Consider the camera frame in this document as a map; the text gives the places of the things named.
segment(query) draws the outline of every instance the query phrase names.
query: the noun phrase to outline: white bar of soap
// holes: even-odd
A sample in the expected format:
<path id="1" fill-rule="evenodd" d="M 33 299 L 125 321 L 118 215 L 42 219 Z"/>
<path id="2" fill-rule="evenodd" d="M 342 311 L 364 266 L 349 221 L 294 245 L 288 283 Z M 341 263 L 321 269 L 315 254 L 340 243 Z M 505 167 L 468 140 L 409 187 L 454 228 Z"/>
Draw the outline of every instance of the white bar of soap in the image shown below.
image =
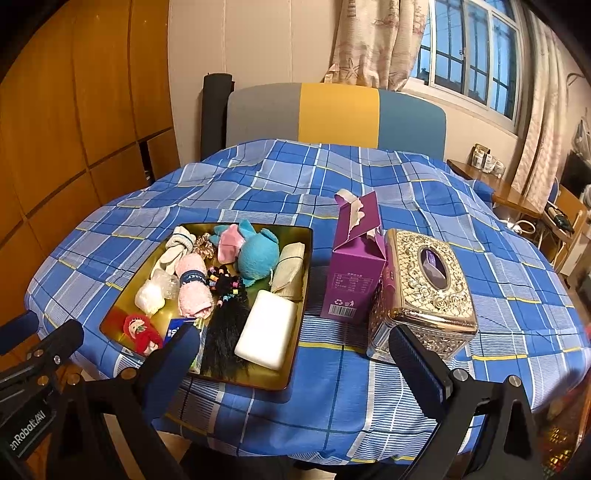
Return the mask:
<path id="1" fill-rule="evenodd" d="M 297 305 L 260 290 L 234 353 L 249 362 L 279 370 L 285 359 Z"/>

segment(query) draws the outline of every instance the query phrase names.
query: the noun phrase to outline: gold tissue box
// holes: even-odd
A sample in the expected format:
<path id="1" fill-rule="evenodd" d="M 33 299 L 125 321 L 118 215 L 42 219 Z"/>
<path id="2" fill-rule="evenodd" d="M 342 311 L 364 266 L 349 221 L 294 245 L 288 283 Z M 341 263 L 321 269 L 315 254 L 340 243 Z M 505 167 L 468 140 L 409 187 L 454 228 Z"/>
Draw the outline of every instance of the gold tissue box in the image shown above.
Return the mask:
<path id="1" fill-rule="evenodd" d="M 420 233 L 386 233 L 387 263 L 369 317 L 370 358 L 394 363 L 390 330 L 407 325 L 447 360 L 478 332 L 472 296 L 452 248 Z"/>

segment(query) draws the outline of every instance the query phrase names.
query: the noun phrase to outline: blue plaid tablecloth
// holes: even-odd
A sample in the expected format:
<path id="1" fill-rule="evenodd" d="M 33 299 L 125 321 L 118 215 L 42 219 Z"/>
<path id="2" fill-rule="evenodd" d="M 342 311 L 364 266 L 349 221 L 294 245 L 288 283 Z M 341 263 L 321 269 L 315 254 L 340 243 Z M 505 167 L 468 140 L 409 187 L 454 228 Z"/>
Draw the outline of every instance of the blue plaid tablecloth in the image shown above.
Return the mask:
<path id="1" fill-rule="evenodd" d="M 558 276 L 490 210 L 491 191 L 423 155 L 260 140 L 185 166 L 99 208 L 47 258 L 25 302 L 44 336 L 69 318 L 85 328 L 74 360 L 97 378 L 137 366 L 99 325 L 139 266 L 180 223 L 252 222 L 314 229 L 310 297 L 281 403 L 260 391 L 186 378 L 161 429 L 234 455 L 324 464 L 412 460 L 434 428 L 399 370 L 364 356 L 367 333 L 320 318 L 336 227 L 334 194 L 376 191 L 385 229 L 449 242 L 466 274 L 480 333 L 449 362 L 478 379 L 519 375 L 533 408 L 577 384 L 591 362 Z M 472 447 L 481 419 L 462 446 Z"/>

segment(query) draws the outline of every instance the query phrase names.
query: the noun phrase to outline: floral curtain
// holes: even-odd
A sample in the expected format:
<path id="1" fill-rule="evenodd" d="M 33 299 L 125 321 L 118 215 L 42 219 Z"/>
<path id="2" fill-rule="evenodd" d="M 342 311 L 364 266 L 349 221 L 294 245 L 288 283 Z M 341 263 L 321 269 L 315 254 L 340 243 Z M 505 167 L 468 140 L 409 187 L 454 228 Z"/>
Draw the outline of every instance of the floral curtain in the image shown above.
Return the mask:
<path id="1" fill-rule="evenodd" d="M 428 0 L 343 0 L 326 83 L 400 90 L 414 67 Z"/>
<path id="2" fill-rule="evenodd" d="M 528 11 L 534 55 L 534 96 L 531 120 L 513 188 L 542 211 L 563 158 L 566 121 L 566 79 L 559 40 L 540 19 Z"/>

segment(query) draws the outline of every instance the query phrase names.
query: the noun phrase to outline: gold tray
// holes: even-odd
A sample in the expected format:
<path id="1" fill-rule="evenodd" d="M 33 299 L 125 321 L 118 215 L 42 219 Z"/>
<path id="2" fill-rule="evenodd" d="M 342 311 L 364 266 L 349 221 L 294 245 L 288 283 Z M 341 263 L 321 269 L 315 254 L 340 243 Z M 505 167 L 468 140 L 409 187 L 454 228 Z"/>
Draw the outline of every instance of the gold tray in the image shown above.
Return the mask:
<path id="1" fill-rule="evenodd" d="M 196 236 L 203 235 L 204 233 L 213 233 L 213 227 L 221 225 L 219 223 L 185 223 L 185 227 L 189 232 Z M 303 226 L 290 226 L 290 225 L 263 225 L 260 223 L 253 224 L 254 229 L 258 232 L 262 228 L 267 228 L 275 234 L 279 239 L 279 250 L 281 251 L 284 246 L 295 242 L 301 242 L 306 246 L 304 252 L 304 271 L 303 271 L 303 292 L 302 301 L 297 303 L 297 316 L 294 322 L 291 339 L 287 346 L 285 353 L 285 361 L 281 370 L 274 371 L 260 365 L 252 363 L 248 364 L 248 367 L 242 371 L 239 371 L 234 380 L 227 378 L 215 378 L 208 375 L 197 375 L 192 372 L 188 372 L 189 376 L 197 378 L 205 378 L 207 380 L 224 381 L 228 384 L 242 385 L 244 387 L 260 388 L 268 391 L 283 390 L 287 387 L 290 382 L 291 370 L 293 367 L 295 352 L 297 344 L 300 340 L 300 329 L 301 322 L 304 317 L 304 306 L 306 304 L 308 296 L 308 277 L 310 274 L 310 258 L 312 253 L 312 230 L 308 227 Z M 113 304 L 111 309 L 108 311 L 104 320 L 100 324 L 100 331 L 109 339 L 118 342 L 120 345 L 126 347 L 130 351 L 133 351 L 134 344 L 126 334 L 123 333 L 123 322 L 127 315 L 133 313 L 142 313 L 139 308 L 135 306 L 134 298 L 139 288 L 143 285 L 146 279 L 150 276 L 152 268 L 156 264 L 156 260 L 166 250 L 164 240 L 160 245 L 152 252 L 152 254 L 146 259 L 139 270 L 135 273 L 132 279 L 129 281 L 127 286 L 121 291 L 116 302 Z M 216 259 L 206 260 L 206 265 L 219 265 Z M 269 290 L 269 279 L 262 279 L 257 281 L 253 286 L 247 288 L 248 292 L 248 303 L 252 306 L 256 294 L 259 290 Z M 180 317 L 178 313 L 177 300 L 166 300 L 166 304 L 158 312 L 152 315 L 150 322 L 158 330 L 159 334 L 164 338 L 168 323 L 171 318 Z"/>

